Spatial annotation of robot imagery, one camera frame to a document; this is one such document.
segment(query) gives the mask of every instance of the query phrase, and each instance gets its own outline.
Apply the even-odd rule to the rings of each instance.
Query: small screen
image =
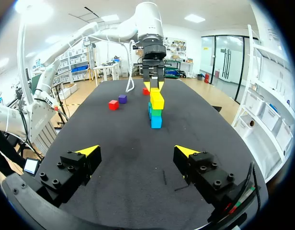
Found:
[[[39,163],[39,160],[26,159],[24,171],[31,173],[31,174],[35,174],[38,163]]]

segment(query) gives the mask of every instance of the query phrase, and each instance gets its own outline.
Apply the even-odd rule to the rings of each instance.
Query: ceiling light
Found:
[[[14,8],[28,24],[43,23],[53,14],[53,9],[42,0],[18,0]]]
[[[118,15],[113,14],[113,15],[108,15],[108,16],[103,16],[101,17],[105,22],[110,22],[110,21],[117,21],[119,20]]]
[[[199,16],[196,16],[194,14],[190,14],[187,17],[185,17],[186,20],[190,21],[190,22],[194,22],[194,23],[200,23],[205,21],[205,18],[201,18]]]
[[[3,67],[3,66],[6,66],[7,63],[9,61],[9,58],[3,58],[1,61],[0,61],[0,68]]]
[[[30,57],[32,57],[33,55],[35,55],[35,53],[36,53],[36,52],[31,52],[31,53],[29,53],[28,55],[26,55],[26,57],[27,57],[27,58],[30,58]]]
[[[48,37],[45,42],[49,43],[49,44],[54,44],[56,42],[58,42],[60,40],[60,37],[57,36],[57,35],[53,35],[53,36],[50,36]]]

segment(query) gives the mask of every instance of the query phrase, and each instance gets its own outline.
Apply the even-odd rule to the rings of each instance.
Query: blue block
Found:
[[[162,118],[161,116],[152,116],[151,118],[151,127],[152,128],[161,128]]]
[[[127,96],[121,94],[121,95],[119,96],[119,103],[121,103],[121,104],[126,104],[126,103],[127,103]]]

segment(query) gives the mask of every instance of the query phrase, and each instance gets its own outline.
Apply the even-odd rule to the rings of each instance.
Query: red object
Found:
[[[109,103],[108,103],[108,107],[109,109],[111,110],[117,110],[119,108],[119,102],[116,101],[116,100],[111,100]]]
[[[149,91],[147,88],[143,88],[142,93],[143,93],[143,95],[149,95]]]
[[[209,83],[209,74],[205,74],[205,80],[204,80],[205,83]]]

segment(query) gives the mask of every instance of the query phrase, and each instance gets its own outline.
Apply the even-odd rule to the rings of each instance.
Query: workbench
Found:
[[[248,172],[251,152],[229,123],[200,95],[179,80],[165,80],[162,128],[151,129],[149,96],[142,80],[127,103],[116,111],[108,102],[125,94],[126,80],[101,83],[79,106],[49,148],[37,175],[56,164],[61,153],[100,145],[102,162],[86,186],[59,208],[82,219],[110,226],[161,227],[193,230],[207,223],[214,207],[193,185],[186,185],[173,163],[175,145],[206,150],[219,167],[234,173],[241,183]],[[268,193],[256,166],[261,205]],[[247,209],[247,220],[257,210],[257,199]]]

